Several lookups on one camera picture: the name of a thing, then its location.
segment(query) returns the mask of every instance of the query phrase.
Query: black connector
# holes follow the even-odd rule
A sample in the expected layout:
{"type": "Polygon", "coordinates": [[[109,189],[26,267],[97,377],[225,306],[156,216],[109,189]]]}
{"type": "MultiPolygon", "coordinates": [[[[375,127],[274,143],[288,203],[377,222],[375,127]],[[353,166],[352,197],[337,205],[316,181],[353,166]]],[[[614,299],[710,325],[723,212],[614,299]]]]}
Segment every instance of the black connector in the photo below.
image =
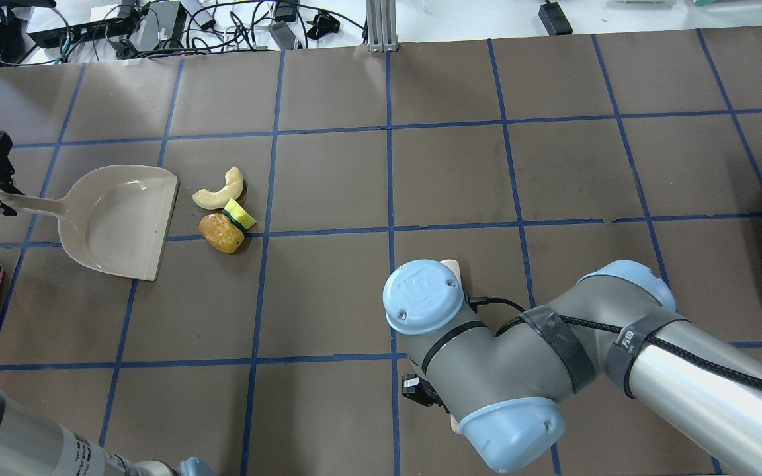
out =
{"type": "Polygon", "coordinates": [[[572,35],[572,25],[569,24],[566,15],[563,15],[563,9],[558,3],[546,0],[546,3],[540,6],[539,17],[549,36],[572,35]]]}
{"type": "Polygon", "coordinates": [[[296,4],[287,2],[275,3],[275,11],[273,17],[275,21],[283,21],[285,23],[291,23],[296,21],[296,10],[299,8],[296,4]]]}

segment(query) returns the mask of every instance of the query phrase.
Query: tiled tabletop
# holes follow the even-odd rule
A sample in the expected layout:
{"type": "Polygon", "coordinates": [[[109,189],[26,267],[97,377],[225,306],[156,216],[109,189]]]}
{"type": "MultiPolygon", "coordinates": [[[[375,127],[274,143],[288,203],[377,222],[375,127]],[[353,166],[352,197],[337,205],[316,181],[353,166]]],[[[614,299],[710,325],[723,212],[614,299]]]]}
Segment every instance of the tiled tabletop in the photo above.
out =
{"type": "MultiPolygon", "coordinates": [[[[0,69],[0,129],[29,194],[112,163],[181,180],[155,282],[76,265],[53,219],[0,217],[0,387],[134,461],[490,474],[399,397],[380,295],[420,257],[527,305],[637,260],[762,359],[762,28],[0,69]],[[190,195],[231,165],[258,225],[228,256],[190,195]]],[[[605,379],[562,410],[521,474],[719,469],[605,379]]]]}

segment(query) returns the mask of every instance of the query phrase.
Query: white floor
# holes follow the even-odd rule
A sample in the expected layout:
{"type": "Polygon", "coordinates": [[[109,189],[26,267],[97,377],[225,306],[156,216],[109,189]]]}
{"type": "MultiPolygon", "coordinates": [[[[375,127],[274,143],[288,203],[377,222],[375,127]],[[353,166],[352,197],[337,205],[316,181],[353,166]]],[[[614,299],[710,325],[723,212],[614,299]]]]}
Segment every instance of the white floor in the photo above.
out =
{"type": "MultiPolygon", "coordinates": [[[[366,16],[363,0],[306,0],[308,5],[331,9],[362,24],[366,16]]],[[[396,29],[400,42],[448,42],[449,40],[475,40],[510,36],[545,36],[546,30],[538,18],[539,6],[544,0],[398,0],[396,2],[396,29]]],[[[205,0],[203,5],[215,4],[205,0]]],[[[566,17],[575,33],[612,33],[622,31],[686,30],[693,28],[719,28],[762,24],[762,0],[718,0],[697,7],[693,0],[560,0],[566,17]]],[[[231,25],[229,12],[246,24],[251,22],[254,4],[220,7],[215,17],[218,29],[231,25]]],[[[258,10],[258,16],[265,7],[258,10]]],[[[302,9],[305,21],[312,18],[311,10],[302,9]]],[[[296,37],[302,37],[298,23],[290,25],[296,37]]],[[[202,36],[209,44],[220,43],[215,36],[202,36]]],[[[362,42],[360,30],[343,22],[341,32],[329,35],[309,48],[354,46],[362,42]]],[[[277,49],[267,31],[257,35],[257,45],[277,49]]],[[[101,60],[112,60],[114,51],[105,43],[97,42],[101,60]]],[[[57,48],[35,51],[27,60],[36,63],[58,54],[57,48]]],[[[95,61],[90,45],[84,45],[73,54],[72,61],[95,61]]]]}

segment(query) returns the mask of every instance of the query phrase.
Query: beige dustpan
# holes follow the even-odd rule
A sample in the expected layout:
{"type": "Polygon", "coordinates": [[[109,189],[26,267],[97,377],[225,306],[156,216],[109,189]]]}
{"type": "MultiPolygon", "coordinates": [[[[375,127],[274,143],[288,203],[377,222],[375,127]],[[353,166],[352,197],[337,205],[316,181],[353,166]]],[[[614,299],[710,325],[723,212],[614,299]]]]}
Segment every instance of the beige dustpan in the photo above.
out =
{"type": "Polygon", "coordinates": [[[0,192],[19,210],[58,217],[67,255],[107,274],[154,281],[178,192],[178,177],[145,165],[111,165],[79,178],[64,198],[0,192]]]}

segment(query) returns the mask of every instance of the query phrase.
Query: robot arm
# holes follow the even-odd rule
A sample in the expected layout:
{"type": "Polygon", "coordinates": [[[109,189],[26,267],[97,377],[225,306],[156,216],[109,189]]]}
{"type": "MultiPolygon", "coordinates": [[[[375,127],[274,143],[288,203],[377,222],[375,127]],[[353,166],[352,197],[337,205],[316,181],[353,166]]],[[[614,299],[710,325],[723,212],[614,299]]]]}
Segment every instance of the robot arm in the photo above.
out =
{"type": "Polygon", "coordinates": [[[547,451],[566,427],[557,403],[604,373],[734,473],[762,474],[762,383],[728,378],[762,379],[762,362],[675,313],[669,288],[637,262],[584,276],[496,337],[438,262],[397,269],[384,307],[419,379],[498,473],[547,451]]]}

